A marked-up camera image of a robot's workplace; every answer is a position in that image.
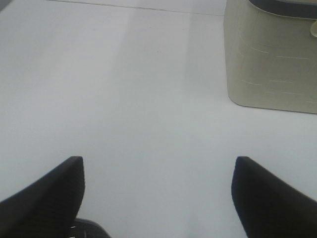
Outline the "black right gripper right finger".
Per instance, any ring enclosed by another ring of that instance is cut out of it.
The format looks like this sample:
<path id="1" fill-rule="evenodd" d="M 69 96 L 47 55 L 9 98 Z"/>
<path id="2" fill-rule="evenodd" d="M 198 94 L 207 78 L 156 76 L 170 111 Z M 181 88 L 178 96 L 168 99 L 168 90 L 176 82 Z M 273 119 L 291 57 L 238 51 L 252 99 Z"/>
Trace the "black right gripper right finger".
<path id="1" fill-rule="evenodd" d="M 238 157 L 231 196 L 249 238 L 315 238 L 317 202 L 249 157 Z"/>

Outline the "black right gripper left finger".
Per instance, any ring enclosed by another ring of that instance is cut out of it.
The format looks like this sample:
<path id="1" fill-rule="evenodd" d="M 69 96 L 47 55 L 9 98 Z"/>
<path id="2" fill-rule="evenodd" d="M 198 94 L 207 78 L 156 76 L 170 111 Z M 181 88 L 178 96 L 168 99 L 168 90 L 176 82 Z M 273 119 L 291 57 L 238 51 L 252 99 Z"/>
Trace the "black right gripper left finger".
<path id="1" fill-rule="evenodd" d="M 83 158 L 73 156 L 0 203 L 2 238 L 65 238 L 85 191 Z"/>

